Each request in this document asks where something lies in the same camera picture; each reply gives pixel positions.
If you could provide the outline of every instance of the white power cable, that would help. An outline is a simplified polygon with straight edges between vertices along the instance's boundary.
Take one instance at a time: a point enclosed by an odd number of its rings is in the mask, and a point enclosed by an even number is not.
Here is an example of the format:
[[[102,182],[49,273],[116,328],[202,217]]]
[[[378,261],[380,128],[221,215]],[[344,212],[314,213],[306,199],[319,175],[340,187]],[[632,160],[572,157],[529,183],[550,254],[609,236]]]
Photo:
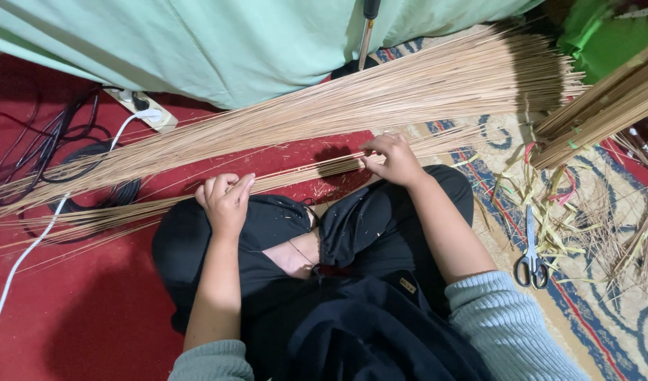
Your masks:
[[[112,151],[115,148],[116,141],[117,139],[119,139],[119,136],[124,131],[126,125],[129,124],[129,122],[134,120],[135,118],[139,118],[139,119],[148,118],[150,119],[150,121],[156,122],[159,121],[159,119],[161,119],[161,111],[154,108],[148,108],[147,110],[138,111],[137,113],[126,118],[124,124],[121,125],[119,131],[116,133],[115,138],[113,139],[112,145],[110,146],[110,151]],[[44,231],[40,234],[40,236],[37,239],[35,239],[34,242],[32,242],[32,245],[30,245],[30,247],[28,247],[20,257],[18,257],[18,260],[11,268],[11,272],[9,272],[9,277],[6,279],[6,284],[4,285],[4,292],[1,293],[0,315],[1,315],[1,310],[4,308],[4,302],[6,301],[6,296],[9,293],[9,288],[11,287],[11,281],[14,279],[14,274],[16,273],[16,270],[18,270],[18,266],[23,262],[25,257],[28,254],[30,254],[32,249],[34,249],[35,246],[37,246],[37,244],[41,242],[41,240],[44,239],[44,237],[46,237],[46,235],[49,233],[49,230],[51,230],[51,228],[56,223],[56,219],[58,218],[58,214],[62,210],[63,205],[65,205],[65,200],[67,200],[69,197],[70,197],[70,193],[67,193],[65,196],[63,196],[62,200],[60,200],[60,203],[58,204],[58,207],[56,208],[56,212],[54,212],[54,217],[51,219],[51,222],[49,222],[49,225],[46,227],[46,229],[44,229]]]

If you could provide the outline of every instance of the gray knit sleeve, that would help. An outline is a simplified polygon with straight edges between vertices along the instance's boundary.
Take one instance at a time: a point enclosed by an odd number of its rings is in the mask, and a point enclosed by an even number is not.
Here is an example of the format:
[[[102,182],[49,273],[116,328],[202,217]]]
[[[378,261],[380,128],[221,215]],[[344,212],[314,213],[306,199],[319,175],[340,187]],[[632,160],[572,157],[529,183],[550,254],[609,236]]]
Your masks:
[[[239,340],[198,346],[178,357],[169,381],[253,381],[245,353],[246,346]]]
[[[550,337],[538,305],[501,271],[479,274],[446,289],[451,324],[479,351],[497,380],[590,378]]]

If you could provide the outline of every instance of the hand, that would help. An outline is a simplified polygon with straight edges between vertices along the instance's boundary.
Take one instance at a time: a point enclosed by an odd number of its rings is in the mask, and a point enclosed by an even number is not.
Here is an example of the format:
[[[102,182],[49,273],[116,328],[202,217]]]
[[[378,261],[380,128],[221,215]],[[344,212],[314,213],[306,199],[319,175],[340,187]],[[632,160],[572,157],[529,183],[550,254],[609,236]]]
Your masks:
[[[403,134],[386,133],[376,136],[360,145],[359,149],[365,150],[365,156],[361,158],[364,166],[391,183],[411,188],[420,184],[425,176],[429,176],[420,166]],[[373,151],[377,155],[385,155],[385,163],[379,164],[371,160],[369,156]]]
[[[240,180],[235,174],[221,174],[197,188],[194,197],[206,211],[214,237],[239,238],[255,177],[248,174]]]

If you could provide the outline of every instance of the broom stick bundle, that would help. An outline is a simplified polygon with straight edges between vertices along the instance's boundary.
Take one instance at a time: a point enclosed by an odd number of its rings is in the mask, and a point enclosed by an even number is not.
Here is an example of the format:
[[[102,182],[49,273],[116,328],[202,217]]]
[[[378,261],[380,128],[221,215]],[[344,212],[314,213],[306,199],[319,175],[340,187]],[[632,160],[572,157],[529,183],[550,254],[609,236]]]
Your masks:
[[[0,207],[0,217],[65,194],[156,174],[229,152],[372,128],[481,114],[551,110],[584,89],[568,57],[537,35],[495,26],[350,76],[308,87],[252,107],[154,135],[105,155],[49,169],[26,197]],[[0,199],[22,192],[31,178],[0,186]]]
[[[555,168],[575,154],[648,116],[648,47],[545,119],[536,133],[550,144],[532,157]]]
[[[454,127],[437,134],[410,140],[409,143],[416,157],[427,157],[447,153],[462,146],[476,145],[488,141],[489,139],[481,136],[481,125],[479,125]],[[256,183],[252,187],[252,195],[271,191],[282,186],[342,174],[347,171],[362,168],[363,164],[360,160],[362,155],[363,152],[359,152],[257,177]],[[371,159],[381,163],[384,157],[374,155]],[[65,241],[85,237],[95,232],[161,215],[179,201],[191,198],[192,196],[177,196],[141,204],[60,214],[56,217],[56,226],[62,229],[51,232],[46,237],[52,241]],[[41,228],[47,226],[52,218],[53,216],[26,218],[14,222],[0,222],[0,226],[17,227],[19,224],[24,224],[28,228]],[[150,226],[150,224],[143,224],[142,226],[146,227]],[[34,240],[34,238],[30,238],[11,243],[6,246],[0,246],[0,249]]]

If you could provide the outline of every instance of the power strip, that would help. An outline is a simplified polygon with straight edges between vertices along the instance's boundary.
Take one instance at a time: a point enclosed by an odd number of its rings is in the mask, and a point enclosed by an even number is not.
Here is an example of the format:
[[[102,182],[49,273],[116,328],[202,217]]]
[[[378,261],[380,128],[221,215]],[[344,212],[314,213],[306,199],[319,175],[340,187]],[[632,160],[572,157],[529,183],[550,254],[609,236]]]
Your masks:
[[[130,98],[131,95],[131,90],[124,90],[124,91],[119,91],[116,89],[104,89],[105,92],[110,94],[111,97],[113,97],[116,101],[121,103],[122,106],[126,107],[129,111],[132,113],[137,113],[138,110],[136,110],[135,106],[133,105],[133,101]],[[150,121],[148,118],[143,118],[141,119],[143,122],[145,122],[148,126],[152,127],[155,131],[157,132],[169,132],[173,131],[174,128],[176,128],[176,125],[178,125],[178,119],[171,115],[170,112],[168,112],[165,108],[163,108],[159,103],[155,102],[154,99],[148,97],[145,95],[142,91],[137,91],[136,92],[136,98],[138,99],[145,99],[150,103],[150,108],[154,108],[156,110],[161,111],[161,119],[159,121],[153,122]]]

